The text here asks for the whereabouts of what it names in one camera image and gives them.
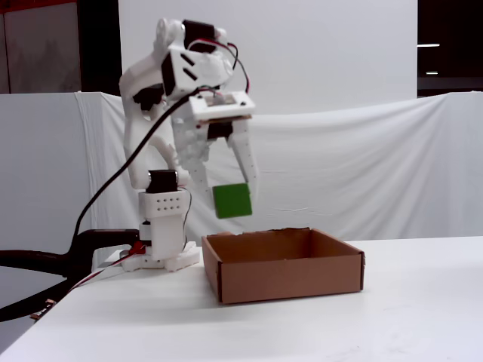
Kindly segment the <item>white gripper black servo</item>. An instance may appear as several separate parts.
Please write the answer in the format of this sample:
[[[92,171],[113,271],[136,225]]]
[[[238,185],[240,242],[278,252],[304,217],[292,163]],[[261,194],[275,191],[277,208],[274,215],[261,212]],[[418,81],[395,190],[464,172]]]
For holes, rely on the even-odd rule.
[[[195,121],[193,118],[171,118],[174,145],[180,166],[189,173],[192,184],[206,202],[213,201],[208,185],[205,163],[209,159],[209,147],[219,138],[228,139],[242,176],[248,184],[250,197],[258,194],[258,169],[250,143],[248,120],[215,119]]]

